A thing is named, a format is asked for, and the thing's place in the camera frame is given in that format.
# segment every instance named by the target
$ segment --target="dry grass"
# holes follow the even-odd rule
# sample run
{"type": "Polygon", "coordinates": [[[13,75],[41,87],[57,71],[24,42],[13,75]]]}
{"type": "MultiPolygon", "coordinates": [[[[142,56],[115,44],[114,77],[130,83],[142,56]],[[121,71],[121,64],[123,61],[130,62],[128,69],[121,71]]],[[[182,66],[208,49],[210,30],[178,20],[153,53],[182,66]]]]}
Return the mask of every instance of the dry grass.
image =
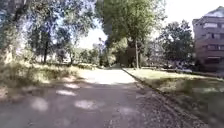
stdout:
{"type": "Polygon", "coordinates": [[[132,70],[129,73],[171,96],[183,107],[202,116],[224,119],[224,80],[219,78],[154,71],[132,70]]]}
{"type": "Polygon", "coordinates": [[[44,66],[28,63],[11,63],[0,68],[0,100],[24,88],[51,87],[52,82],[65,77],[78,78],[76,67],[44,66]]]}

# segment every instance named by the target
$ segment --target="apartment building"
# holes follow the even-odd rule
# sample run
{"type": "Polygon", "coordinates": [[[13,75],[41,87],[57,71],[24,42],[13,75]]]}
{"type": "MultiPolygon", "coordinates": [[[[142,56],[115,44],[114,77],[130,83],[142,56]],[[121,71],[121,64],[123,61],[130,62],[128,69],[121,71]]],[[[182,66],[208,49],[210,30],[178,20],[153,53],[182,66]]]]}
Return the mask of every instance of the apartment building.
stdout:
{"type": "Polygon", "coordinates": [[[224,69],[224,7],[193,20],[197,62],[206,70],[224,69]]]}

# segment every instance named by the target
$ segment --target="curb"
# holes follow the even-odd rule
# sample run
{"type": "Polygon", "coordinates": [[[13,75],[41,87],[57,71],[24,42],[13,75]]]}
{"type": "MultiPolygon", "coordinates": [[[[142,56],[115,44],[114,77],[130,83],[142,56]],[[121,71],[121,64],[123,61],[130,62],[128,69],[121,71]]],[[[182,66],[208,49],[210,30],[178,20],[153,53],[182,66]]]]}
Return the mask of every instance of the curb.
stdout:
{"type": "Polygon", "coordinates": [[[128,71],[126,71],[125,69],[122,68],[122,70],[127,73],[128,75],[130,75],[131,77],[133,77],[137,82],[139,82],[140,84],[136,83],[136,86],[140,89],[147,91],[153,91],[155,92],[157,95],[160,95],[160,97],[158,98],[159,102],[162,102],[165,107],[172,112],[172,114],[174,114],[175,116],[179,116],[179,117],[183,117],[183,120],[181,118],[181,120],[188,125],[189,127],[194,126],[195,128],[209,128],[209,126],[202,121],[201,119],[199,119],[196,115],[190,113],[188,110],[184,109],[181,107],[181,105],[175,101],[173,98],[171,98],[170,96],[165,95],[163,92],[161,92],[158,89],[153,88],[151,85],[149,85],[148,83],[146,83],[145,81],[135,77],[134,75],[132,75],[131,73],[129,73],[128,71]]]}

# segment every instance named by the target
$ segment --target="sunlight patch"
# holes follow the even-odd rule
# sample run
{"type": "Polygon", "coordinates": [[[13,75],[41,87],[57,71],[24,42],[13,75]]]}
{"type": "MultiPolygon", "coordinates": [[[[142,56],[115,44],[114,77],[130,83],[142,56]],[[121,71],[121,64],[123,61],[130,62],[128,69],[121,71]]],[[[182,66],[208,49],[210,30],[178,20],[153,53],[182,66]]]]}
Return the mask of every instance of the sunlight patch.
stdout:
{"type": "Polygon", "coordinates": [[[136,114],[138,111],[129,108],[129,107],[121,107],[118,108],[118,111],[122,114],[122,115],[133,115],[136,114]]]}
{"type": "Polygon", "coordinates": [[[76,85],[76,84],[65,84],[64,85],[65,87],[67,87],[67,88],[71,88],[71,89],[78,89],[78,88],[80,88],[78,85],[76,85]]]}
{"type": "Polygon", "coordinates": [[[96,101],[88,101],[88,100],[80,100],[74,103],[75,107],[82,108],[86,110],[95,110],[99,107],[104,106],[104,103],[96,102],[96,101]]]}
{"type": "Polygon", "coordinates": [[[57,90],[56,93],[64,96],[76,96],[74,92],[67,90],[57,90]]]}
{"type": "Polygon", "coordinates": [[[218,90],[216,88],[194,88],[193,89],[194,92],[197,92],[197,93],[210,93],[210,92],[218,92],[218,90]]]}
{"type": "Polygon", "coordinates": [[[31,101],[31,107],[37,111],[45,112],[48,110],[48,103],[43,98],[35,98],[31,101]]]}

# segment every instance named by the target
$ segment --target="tree trunk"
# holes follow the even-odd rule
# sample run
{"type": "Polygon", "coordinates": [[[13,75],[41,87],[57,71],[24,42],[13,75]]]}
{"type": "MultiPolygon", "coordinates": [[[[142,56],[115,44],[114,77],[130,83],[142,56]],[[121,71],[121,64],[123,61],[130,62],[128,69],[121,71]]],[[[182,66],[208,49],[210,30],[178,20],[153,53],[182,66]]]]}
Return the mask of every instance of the tree trunk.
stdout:
{"type": "Polygon", "coordinates": [[[47,62],[47,52],[48,52],[49,41],[46,41],[45,49],[44,49],[44,64],[47,62]]]}
{"type": "Polygon", "coordinates": [[[139,64],[138,64],[138,43],[135,40],[135,54],[136,54],[136,68],[139,69],[139,64]]]}

